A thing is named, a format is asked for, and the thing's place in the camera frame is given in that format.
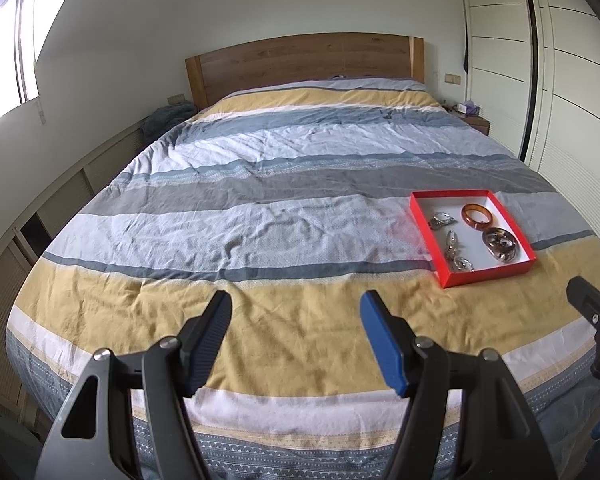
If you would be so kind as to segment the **dark cloth pile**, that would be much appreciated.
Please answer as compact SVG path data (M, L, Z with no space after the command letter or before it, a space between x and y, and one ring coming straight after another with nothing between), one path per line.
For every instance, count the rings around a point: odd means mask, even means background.
M140 127L143 139L147 143L155 142L160 136L196 113L197 107L190 101L159 107L146 117Z

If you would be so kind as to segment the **dark brown bangle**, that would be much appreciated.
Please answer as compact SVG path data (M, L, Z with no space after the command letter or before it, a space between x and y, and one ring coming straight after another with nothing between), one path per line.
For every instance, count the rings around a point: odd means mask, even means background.
M497 226L486 229L482 232L482 241L491 256L500 263L510 263L517 258L518 240L506 229Z

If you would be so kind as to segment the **low wall cabinet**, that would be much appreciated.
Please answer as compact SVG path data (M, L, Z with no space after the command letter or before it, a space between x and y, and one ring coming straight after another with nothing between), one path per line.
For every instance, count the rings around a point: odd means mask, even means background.
M36 260L68 221L143 151L140 122L117 133L48 186L0 239L0 415L33 430L38 407L10 366L5 330L10 308Z

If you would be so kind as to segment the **tissue box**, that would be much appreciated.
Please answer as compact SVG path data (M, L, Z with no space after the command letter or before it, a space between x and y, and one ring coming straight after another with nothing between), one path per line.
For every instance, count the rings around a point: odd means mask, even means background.
M480 107L472 101L460 102L456 104L455 109L463 115L476 116L480 114Z

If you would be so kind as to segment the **red white shallow box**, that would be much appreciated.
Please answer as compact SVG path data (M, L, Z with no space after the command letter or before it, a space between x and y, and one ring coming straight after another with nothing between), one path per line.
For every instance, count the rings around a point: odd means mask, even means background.
M518 240L517 258L500 263L482 241L482 232L471 229L460 216L465 204L486 206L493 214L491 228L506 229ZM428 249L440 285L450 288L524 274L536 255L513 217L487 190L415 191L411 213Z

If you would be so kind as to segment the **wooden nightstand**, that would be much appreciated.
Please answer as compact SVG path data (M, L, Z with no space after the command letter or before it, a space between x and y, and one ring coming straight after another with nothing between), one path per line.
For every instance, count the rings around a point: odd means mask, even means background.
M451 114L457 118L460 118L460 120L466 122L467 125L470 125L471 128L480 131L485 136L489 135L491 123L488 120L478 115L460 114L460 112L457 110L451 110Z

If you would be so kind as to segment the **wooden headboard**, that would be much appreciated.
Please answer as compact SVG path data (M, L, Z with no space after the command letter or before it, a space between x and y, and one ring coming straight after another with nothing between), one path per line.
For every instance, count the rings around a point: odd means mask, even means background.
M384 77L425 80L425 40L374 32L316 32L236 44L185 60L198 108L229 94L304 80Z

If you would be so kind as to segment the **amber orange bangle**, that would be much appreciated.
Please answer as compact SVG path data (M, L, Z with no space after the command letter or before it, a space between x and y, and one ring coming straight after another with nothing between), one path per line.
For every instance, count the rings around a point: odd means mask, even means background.
M477 231L489 229L493 224L493 214L486 206L468 203L460 210L463 221Z

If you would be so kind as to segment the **white wardrobe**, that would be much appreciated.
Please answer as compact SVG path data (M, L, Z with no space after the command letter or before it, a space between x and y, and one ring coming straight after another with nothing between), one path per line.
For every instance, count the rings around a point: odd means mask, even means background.
M600 19L586 0L463 0L467 96L600 238Z

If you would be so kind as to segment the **striped bed duvet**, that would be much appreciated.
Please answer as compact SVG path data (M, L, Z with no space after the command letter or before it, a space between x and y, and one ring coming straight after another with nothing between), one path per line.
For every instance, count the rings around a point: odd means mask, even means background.
M487 190L535 252L525 274L439 284L417 191ZM504 356L558 471L600 398L594 330L566 287L600 290L600 239L553 185L412 80L242 90L151 143L55 236L10 311L10 364L55 416L92 353L147 349L233 303L186 403L213 472L376 479L406 404L385 384L358 305L445 349Z

